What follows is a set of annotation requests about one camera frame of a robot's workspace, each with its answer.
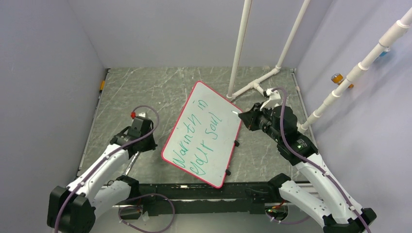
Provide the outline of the red framed whiteboard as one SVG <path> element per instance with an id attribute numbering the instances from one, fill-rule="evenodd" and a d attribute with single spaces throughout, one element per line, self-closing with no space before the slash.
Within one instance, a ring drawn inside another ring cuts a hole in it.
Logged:
<path id="1" fill-rule="evenodd" d="M 164 161 L 221 188 L 234 151 L 241 108 L 197 81 L 162 149 Z"/>

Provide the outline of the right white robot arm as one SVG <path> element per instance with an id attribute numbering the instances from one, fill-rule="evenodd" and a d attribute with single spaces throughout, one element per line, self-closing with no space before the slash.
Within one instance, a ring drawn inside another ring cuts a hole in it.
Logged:
<path id="1" fill-rule="evenodd" d="M 283 199 L 299 207 L 325 233 L 369 233 L 376 213 L 363 208 L 337 182 L 313 142 L 298 131 L 293 110 L 287 106 L 262 106 L 255 103 L 251 110 L 238 116 L 248 130 L 261 130 L 273 139 L 280 155 L 307 178 L 319 195 L 316 198 L 280 173 L 268 181 L 269 198 Z"/>

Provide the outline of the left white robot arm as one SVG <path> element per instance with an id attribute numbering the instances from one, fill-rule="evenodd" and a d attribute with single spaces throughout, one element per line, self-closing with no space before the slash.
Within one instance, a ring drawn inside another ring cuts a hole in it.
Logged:
<path id="1" fill-rule="evenodd" d="M 143 152 L 155 150 L 154 123 L 146 113 L 116 134 L 103 154 L 76 180 L 55 187 L 49 197 L 47 225 L 61 233 L 88 233 L 113 205 L 135 203 L 139 182 L 128 172 Z"/>

